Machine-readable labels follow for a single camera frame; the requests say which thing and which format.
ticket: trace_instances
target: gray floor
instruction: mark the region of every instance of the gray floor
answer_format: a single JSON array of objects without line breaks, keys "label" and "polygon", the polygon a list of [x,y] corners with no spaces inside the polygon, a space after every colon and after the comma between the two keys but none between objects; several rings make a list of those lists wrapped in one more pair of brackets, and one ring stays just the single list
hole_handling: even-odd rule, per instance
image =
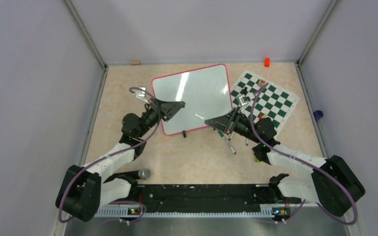
[{"label": "gray floor", "polygon": [[347,228],[334,222],[317,207],[305,207],[286,225],[257,223],[248,218],[146,218],[130,226],[94,218],[73,220],[66,236],[348,236]]}]

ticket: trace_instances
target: silver microphone head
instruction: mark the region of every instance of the silver microphone head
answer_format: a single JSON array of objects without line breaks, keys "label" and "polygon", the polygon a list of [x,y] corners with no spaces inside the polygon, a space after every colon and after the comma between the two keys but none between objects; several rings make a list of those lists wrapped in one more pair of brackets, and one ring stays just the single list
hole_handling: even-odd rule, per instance
[{"label": "silver microphone head", "polygon": [[151,175],[151,171],[147,168],[143,168],[138,171],[138,177],[140,177],[140,179],[148,179],[150,175]]}]

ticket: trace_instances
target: robotic arm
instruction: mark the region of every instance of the robotic arm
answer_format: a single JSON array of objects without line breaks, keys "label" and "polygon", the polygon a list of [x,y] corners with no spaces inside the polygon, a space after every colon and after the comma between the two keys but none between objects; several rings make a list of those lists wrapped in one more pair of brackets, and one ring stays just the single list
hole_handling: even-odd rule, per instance
[{"label": "robotic arm", "polygon": [[206,119],[205,124],[228,135],[235,132],[246,137],[257,143],[252,150],[258,160],[269,165],[285,167],[305,177],[296,178],[288,174],[272,177],[269,186],[274,186],[277,191],[276,194],[280,195],[281,198],[296,197],[314,201],[335,216],[343,216],[351,208],[351,202],[345,193],[332,180],[296,159],[301,159],[326,171],[346,188],[355,202],[365,194],[363,185],[341,157],[335,155],[328,159],[314,157],[281,145],[274,139],[276,131],[270,118],[259,120],[254,124],[254,129],[264,142],[276,150],[287,153],[290,158],[282,156],[261,143],[255,136],[249,119],[242,113],[244,106],[248,105],[250,101],[246,92],[242,93],[238,99],[239,104],[241,104],[240,107],[233,108],[223,116]]},{"label": "robotic arm", "polygon": [[[116,199],[126,198],[131,186],[136,184],[136,181],[113,174],[121,166],[138,158],[146,143],[128,151],[121,152],[121,150],[143,142],[141,137],[157,122],[160,122],[160,119],[168,121],[181,108],[185,107],[185,103],[182,101],[165,102],[155,98],[147,101],[144,99],[144,92],[139,92],[137,97],[146,102],[146,111],[141,117],[134,113],[124,116],[122,122],[123,135],[119,143],[99,158],[99,160],[103,160],[92,165],[76,179],[67,193],[63,203],[63,211],[86,222],[93,218],[99,206],[106,205]],[[62,196],[69,183],[88,165],[82,167],[73,165],[68,168],[56,199],[57,208],[60,206]]]}]

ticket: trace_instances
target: table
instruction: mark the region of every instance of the table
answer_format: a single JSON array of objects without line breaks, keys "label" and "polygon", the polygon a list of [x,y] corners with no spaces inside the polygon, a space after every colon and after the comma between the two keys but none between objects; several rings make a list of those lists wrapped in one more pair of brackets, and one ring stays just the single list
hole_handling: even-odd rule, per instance
[{"label": "table", "polygon": [[[143,102],[128,91],[129,87],[146,87],[152,92],[151,80],[155,77],[208,65],[211,64],[110,66],[86,163],[96,160],[118,142],[124,115],[136,113],[140,116],[144,111]],[[301,100],[278,140],[290,148],[322,156],[294,63],[272,63],[268,68],[262,63],[226,63],[226,66],[230,85],[249,70],[300,96]],[[139,182],[163,184],[268,183],[279,173],[291,174],[281,167],[256,163],[251,150],[253,146],[245,146],[244,137],[235,135],[231,144],[236,155],[211,128],[189,132],[187,138],[166,136],[159,128],[143,154],[118,172],[149,168],[152,176]]]}]

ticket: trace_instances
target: purple object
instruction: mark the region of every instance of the purple object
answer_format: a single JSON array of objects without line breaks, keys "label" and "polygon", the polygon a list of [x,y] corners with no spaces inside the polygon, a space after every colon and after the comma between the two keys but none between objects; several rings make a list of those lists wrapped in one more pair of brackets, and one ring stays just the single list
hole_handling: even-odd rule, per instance
[{"label": "purple object", "polygon": [[320,111],[320,110],[316,110],[316,111],[314,111],[314,118],[315,118],[315,120],[319,120],[319,119],[321,119],[323,116],[324,116],[324,114],[322,113],[322,111]]}]

